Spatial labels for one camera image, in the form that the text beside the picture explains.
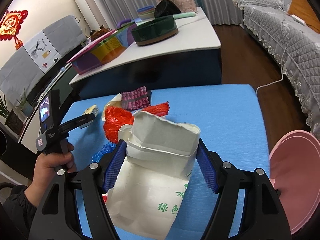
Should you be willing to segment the person's left forearm sleeve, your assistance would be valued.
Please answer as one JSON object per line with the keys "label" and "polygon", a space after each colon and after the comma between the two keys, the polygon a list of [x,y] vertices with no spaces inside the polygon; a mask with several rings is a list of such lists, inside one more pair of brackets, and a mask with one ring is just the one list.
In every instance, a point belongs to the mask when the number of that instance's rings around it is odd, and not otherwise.
{"label": "person's left forearm sleeve", "polygon": [[25,196],[26,189],[24,185],[13,187],[3,207],[22,235],[28,238],[37,208]]}

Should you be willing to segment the person's left hand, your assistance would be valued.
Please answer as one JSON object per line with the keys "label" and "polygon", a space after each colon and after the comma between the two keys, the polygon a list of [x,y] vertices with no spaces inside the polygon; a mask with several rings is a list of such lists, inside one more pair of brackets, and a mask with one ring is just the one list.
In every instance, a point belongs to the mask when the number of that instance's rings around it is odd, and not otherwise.
{"label": "person's left hand", "polygon": [[35,164],[34,177],[32,183],[25,190],[25,196],[29,202],[38,207],[48,185],[56,175],[55,168],[66,165],[67,172],[75,172],[76,165],[72,151],[74,146],[68,143],[68,152],[65,154],[51,153],[45,155],[41,153]]}

